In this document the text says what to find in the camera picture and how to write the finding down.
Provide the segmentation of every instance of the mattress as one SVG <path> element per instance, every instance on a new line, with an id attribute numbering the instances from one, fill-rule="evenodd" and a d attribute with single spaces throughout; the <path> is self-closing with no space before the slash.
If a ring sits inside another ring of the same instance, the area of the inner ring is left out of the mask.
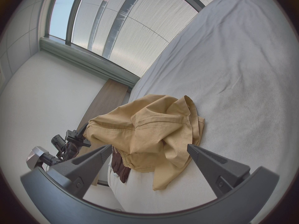
<path id="1" fill-rule="evenodd" d="M 157 58 L 131 92 L 189 96 L 205 118 L 200 146 L 280 175 L 252 223 L 278 203 L 299 167 L 299 43 L 273 0 L 214 0 Z M 216 199 L 191 161 L 165 190 L 153 191 L 154 173 L 131 170 L 123 184 L 108 183 L 125 211 L 165 213 Z"/>

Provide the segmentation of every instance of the wooden panel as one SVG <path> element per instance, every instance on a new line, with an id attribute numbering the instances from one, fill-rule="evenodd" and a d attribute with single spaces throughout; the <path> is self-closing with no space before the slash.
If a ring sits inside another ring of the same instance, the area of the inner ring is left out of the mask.
<path id="1" fill-rule="evenodd" d="M 128 90 L 128 86 L 121 84 L 114 80 L 107 80 L 104 86 L 101 88 L 95 99 L 92 101 L 88 107 L 86 113 L 84 114 L 77 130 L 79 130 L 84 124 L 86 124 L 90 119 L 97 117 L 99 115 L 107 114 L 110 111 L 119 107 Z M 91 145 L 91 147 L 82 147 L 77 156 L 84 155 L 99 148 L 98 145 Z M 98 175 L 92 182 L 92 185 L 96 186 L 98 181 Z"/>

